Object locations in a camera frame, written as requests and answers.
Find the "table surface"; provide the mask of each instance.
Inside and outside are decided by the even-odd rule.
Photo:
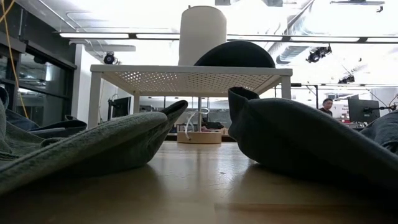
[[[148,166],[40,180],[0,204],[0,223],[398,223],[363,195],[271,173],[234,142],[165,142]]]
[[[225,97],[234,86],[260,95],[279,84],[281,77],[292,76],[292,70],[286,68],[92,65],[91,71],[101,73],[102,78],[124,91],[132,95],[138,91],[141,96]]]

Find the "round wooden tray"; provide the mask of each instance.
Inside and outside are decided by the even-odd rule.
[[[220,144],[222,134],[216,132],[189,132],[188,136],[191,140],[187,139],[185,132],[178,132],[177,142],[189,144]]]

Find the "yellow cable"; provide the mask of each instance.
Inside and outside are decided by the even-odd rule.
[[[18,92],[19,92],[19,97],[21,98],[21,104],[22,104],[22,108],[24,109],[24,113],[25,113],[25,117],[27,119],[29,119],[27,112],[26,112],[26,108],[25,108],[25,104],[24,104],[24,100],[22,99],[22,94],[19,91],[19,82],[18,82],[18,76],[17,76],[17,71],[15,69],[15,65],[14,65],[14,59],[12,57],[12,50],[11,50],[11,43],[10,43],[10,36],[8,33],[8,24],[7,24],[7,13],[9,12],[9,10],[11,9],[12,5],[14,4],[15,0],[12,0],[10,6],[8,7],[7,11],[6,8],[4,6],[4,0],[2,0],[2,13],[3,16],[0,18],[0,22],[4,19],[4,25],[6,25],[6,35],[7,35],[7,43],[8,43],[8,49],[10,52],[10,59],[11,59],[11,65],[12,65],[12,72],[14,73],[14,77],[15,77],[15,84],[17,86]]]
[[[12,0],[11,4],[10,4],[10,6],[8,6],[6,12],[3,11],[3,15],[0,17],[0,22],[2,22],[2,20],[6,17],[6,15],[7,15],[8,12],[11,10],[11,7],[12,7],[12,5],[14,5],[14,3],[15,3],[15,0]]]

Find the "wooden table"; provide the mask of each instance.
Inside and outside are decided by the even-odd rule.
[[[165,142],[143,168],[41,180],[0,205],[0,223],[398,223],[366,197],[273,174],[234,142]]]

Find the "table leg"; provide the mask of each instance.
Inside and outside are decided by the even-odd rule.
[[[201,97],[198,97],[198,132],[201,132]]]
[[[282,77],[282,98],[291,100],[292,99],[292,84],[290,77]]]
[[[133,96],[134,96],[134,101],[133,101],[133,105],[132,105],[132,113],[136,114],[136,113],[139,113],[139,97],[140,97],[140,94],[139,94],[138,91],[135,91]]]
[[[98,125],[98,110],[100,107],[101,73],[91,73],[90,103],[88,104],[88,128]]]

